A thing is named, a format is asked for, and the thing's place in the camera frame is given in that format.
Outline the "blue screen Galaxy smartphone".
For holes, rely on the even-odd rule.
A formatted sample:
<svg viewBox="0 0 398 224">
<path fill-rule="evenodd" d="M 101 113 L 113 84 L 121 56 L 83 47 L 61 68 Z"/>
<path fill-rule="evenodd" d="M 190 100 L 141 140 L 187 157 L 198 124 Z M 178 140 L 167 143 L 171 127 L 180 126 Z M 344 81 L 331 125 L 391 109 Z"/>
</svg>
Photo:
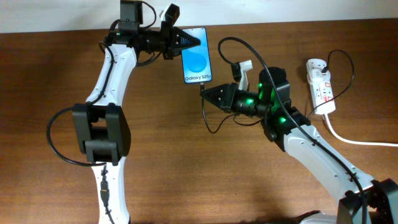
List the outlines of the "blue screen Galaxy smartphone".
<svg viewBox="0 0 398 224">
<path fill-rule="evenodd" d="M 212 81 L 208 36 L 204 27 L 184 29 L 200 40 L 200 45 L 182 51 L 183 79 L 186 84 Z"/>
</svg>

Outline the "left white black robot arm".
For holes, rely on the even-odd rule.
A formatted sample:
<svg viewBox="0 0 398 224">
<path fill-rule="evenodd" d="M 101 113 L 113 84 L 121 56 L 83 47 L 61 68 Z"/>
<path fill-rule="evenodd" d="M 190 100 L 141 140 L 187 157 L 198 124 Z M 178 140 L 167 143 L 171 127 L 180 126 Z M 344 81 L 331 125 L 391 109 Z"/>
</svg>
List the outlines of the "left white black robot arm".
<svg viewBox="0 0 398 224">
<path fill-rule="evenodd" d="M 72 109 L 78 145 L 94 173 L 100 223 L 130 223 L 124 190 L 124 165 L 131 132 L 122 105 L 127 83 L 141 52 L 172 60 L 200 40 L 175 26 L 180 9 L 166 7 L 159 30 L 142 27 L 142 3 L 121 1 L 120 18 L 104 38 L 104 63 L 95 89 Z"/>
</svg>

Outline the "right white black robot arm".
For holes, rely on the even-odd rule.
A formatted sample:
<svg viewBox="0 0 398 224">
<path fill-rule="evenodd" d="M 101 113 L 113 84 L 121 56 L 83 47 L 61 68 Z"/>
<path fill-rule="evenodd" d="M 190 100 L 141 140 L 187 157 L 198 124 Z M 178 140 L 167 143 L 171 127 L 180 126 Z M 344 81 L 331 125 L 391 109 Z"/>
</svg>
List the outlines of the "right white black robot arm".
<svg viewBox="0 0 398 224">
<path fill-rule="evenodd" d="M 338 205 L 335 215 L 314 210 L 284 223 L 397 223 L 397 184 L 391 179 L 378 181 L 361 171 L 320 136 L 291 105 L 284 69 L 263 69 L 257 92 L 227 83 L 201 88 L 200 96 L 234 116 L 258 117 L 267 139 L 303 164 Z"/>
</svg>

